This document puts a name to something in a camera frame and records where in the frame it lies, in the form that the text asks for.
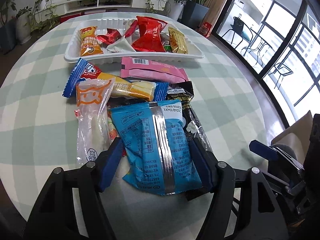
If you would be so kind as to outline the clear orange cat packet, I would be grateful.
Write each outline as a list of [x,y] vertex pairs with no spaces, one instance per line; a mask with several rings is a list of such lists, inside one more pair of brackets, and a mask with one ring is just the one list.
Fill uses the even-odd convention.
[[115,78],[87,79],[76,85],[78,119],[77,163],[84,165],[95,161],[111,144],[108,132],[107,102]]

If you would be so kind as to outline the blue snack bag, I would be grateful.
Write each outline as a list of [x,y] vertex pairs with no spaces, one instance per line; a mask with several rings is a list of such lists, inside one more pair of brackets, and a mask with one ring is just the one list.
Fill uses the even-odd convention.
[[113,108],[111,118],[130,165],[124,181],[161,196],[202,187],[183,130],[180,100]]

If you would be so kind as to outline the small red white candy packet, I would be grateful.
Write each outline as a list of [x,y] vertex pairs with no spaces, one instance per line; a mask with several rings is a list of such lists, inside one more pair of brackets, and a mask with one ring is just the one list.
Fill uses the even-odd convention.
[[108,109],[107,110],[107,130],[108,130],[108,136],[111,141],[113,141],[116,137],[119,137],[118,132],[113,124],[112,118],[111,118],[111,112]]

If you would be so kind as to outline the black snack packet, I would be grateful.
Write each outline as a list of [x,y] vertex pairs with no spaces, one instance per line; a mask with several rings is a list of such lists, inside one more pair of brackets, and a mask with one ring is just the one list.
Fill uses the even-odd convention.
[[197,138],[206,151],[213,152],[203,126],[190,104],[193,98],[194,90],[193,83],[191,81],[170,84],[168,86],[167,100],[178,99],[181,102],[183,129],[187,140],[190,141]]

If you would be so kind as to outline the blue cake packet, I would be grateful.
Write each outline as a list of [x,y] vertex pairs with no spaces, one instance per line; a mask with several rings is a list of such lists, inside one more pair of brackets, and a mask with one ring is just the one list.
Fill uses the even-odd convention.
[[169,84],[167,82],[150,82],[136,81],[129,82],[121,77],[112,74],[104,73],[99,67],[80,58],[75,64],[62,96],[70,98],[76,95],[76,85],[81,81],[86,80],[108,80],[115,79],[111,96],[113,98],[140,99],[147,102],[163,101],[167,96]]

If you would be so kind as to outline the pink wafer packet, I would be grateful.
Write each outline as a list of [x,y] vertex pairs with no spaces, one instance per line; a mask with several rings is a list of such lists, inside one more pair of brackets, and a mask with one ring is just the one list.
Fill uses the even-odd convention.
[[158,80],[168,83],[189,81],[183,68],[134,57],[123,57],[121,59],[120,77],[134,77],[137,79]]

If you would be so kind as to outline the pale green snack bag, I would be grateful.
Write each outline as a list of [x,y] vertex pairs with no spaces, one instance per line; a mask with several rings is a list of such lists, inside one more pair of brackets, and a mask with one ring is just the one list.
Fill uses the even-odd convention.
[[108,45],[106,49],[112,53],[134,53],[135,49],[132,47],[132,35],[136,31],[137,27],[137,20],[125,22],[125,31],[123,36],[111,45]]

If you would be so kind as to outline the orange cartoon snack packet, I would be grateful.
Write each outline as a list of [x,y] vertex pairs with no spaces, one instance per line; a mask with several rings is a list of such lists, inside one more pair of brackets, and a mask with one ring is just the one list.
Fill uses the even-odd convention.
[[79,30],[81,57],[103,54],[95,35],[96,29],[97,26],[89,26]]

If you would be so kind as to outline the large red chip bag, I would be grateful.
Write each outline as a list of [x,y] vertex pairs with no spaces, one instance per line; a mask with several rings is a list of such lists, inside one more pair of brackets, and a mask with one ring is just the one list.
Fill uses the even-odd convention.
[[124,37],[130,37],[138,28],[139,39],[131,44],[135,51],[165,53],[166,50],[162,44],[160,33],[167,24],[167,22],[157,18],[137,16],[125,32]]

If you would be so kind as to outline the small dark red packet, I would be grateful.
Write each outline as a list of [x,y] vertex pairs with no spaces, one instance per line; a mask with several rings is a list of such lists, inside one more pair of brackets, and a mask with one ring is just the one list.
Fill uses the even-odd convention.
[[97,35],[96,39],[105,45],[111,45],[121,38],[121,33],[117,29],[107,28],[105,35]]

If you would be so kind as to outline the gold snack packet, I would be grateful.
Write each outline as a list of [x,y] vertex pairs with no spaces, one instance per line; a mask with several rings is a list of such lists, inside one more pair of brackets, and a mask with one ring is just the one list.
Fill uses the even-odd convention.
[[169,41],[173,53],[188,54],[187,44],[183,33],[173,27],[168,27]]

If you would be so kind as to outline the green topped seed packet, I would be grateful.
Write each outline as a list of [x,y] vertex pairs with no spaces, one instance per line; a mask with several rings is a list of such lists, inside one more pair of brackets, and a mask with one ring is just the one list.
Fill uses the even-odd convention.
[[172,48],[170,45],[170,37],[168,34],[160,33],[161,43],[166,52],[172,53]]

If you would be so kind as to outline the black balcony chair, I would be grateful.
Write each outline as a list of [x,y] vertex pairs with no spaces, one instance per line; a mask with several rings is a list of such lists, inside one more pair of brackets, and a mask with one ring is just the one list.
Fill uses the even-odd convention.
[[219,36],[239,54],[245,56],[253,39],[253,31],[241,18],[235,16],[225,21]]

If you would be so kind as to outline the red storage box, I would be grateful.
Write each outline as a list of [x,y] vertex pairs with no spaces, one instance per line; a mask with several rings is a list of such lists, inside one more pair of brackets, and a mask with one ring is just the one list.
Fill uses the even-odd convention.
[[98,13],[104,13],[106,12],[106,9],[94,9],[94,10],[87,10],[84,11],[84,15],[90,15],[90,14],[98,14]]
[[79,16],[81,16],[81,13],[63,15],[63,16],[60,17],[60,23],[66,22],[69,19],[76,18],[76,17],[79,17]]

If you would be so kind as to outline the large leaf plant blue pot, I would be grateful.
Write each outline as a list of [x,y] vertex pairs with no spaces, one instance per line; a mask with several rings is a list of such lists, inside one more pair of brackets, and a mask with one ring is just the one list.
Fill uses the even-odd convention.
[[181,23],[190,29],[196,29],[200,26],[209,8],[204,4],[207,0],[187,0],[181,18]]

